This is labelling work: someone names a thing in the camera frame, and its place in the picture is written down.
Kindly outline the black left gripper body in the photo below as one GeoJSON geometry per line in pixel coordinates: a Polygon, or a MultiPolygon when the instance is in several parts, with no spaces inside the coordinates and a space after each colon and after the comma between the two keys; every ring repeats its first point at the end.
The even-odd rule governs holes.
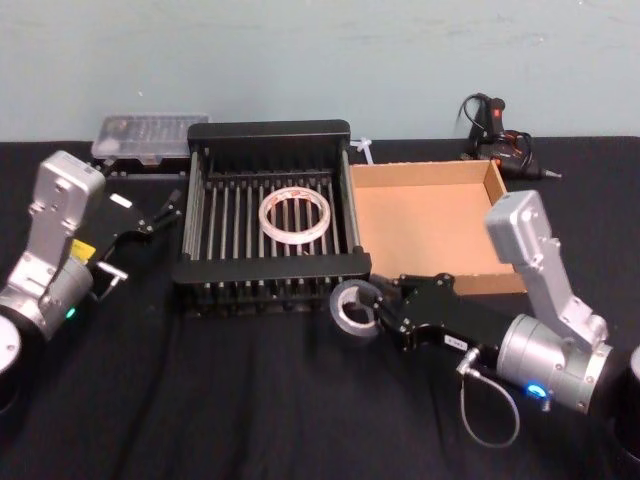
{"type": "Polygon", "coordinates": [[[156,228],[132,203],[117,194],[103,199],[76,231],[72,240],[72,258],[89,270],[106,262],[118,247],[127,242],[145,241],[156,228]]]}

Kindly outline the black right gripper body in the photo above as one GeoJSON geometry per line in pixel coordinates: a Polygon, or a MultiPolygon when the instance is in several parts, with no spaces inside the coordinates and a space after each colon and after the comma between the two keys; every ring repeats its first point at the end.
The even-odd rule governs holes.
{"type": "Polygon", "coordinates": [[[464,354],[479,351],[479,363],[497,367],[508,330],[508,316],[454,291],[455,277],[402,275],[396,280],[401,300],[393,312],[395,342],[403,351],[423,345],[464,354]]]}

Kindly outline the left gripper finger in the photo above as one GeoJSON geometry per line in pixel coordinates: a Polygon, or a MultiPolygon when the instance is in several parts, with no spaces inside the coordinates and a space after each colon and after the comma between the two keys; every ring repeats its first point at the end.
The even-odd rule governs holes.
{"type": "Polygon", "coordinates": [[[180,197],[181,197],[181,192],[179,190],[173,190],[169,195],[168,199],[166,200],[166,202],[154,215],[154,219],[161,220],[169,215],[174,214],[176,212],[176,205],[180,197]]]}
{"type": "Polygon", "coordinates": [[[152,236],[156,233],[170,228],[178,220],[182,218],[182,212],[179,210],[170,210],[160,213],[153,218],[142,219],[138,222],[136,232],[144,236],[152,236]]]}

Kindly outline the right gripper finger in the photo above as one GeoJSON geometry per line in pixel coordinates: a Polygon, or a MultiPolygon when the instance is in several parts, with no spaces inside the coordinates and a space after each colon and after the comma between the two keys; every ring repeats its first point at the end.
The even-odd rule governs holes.
{"type": "Polygon", "coordinates": [[[403,323],[392,302],[382,296],[377,296],[372,301],[374,319],[380,327],[389,334],[400,335],[403,323]]]}
{"type": "Polygon", "coordinates": [[[372,284],[380,291],[379,296],[385,301],[403,301],[405,293],[396,279],[373,278],[372,284]]]}

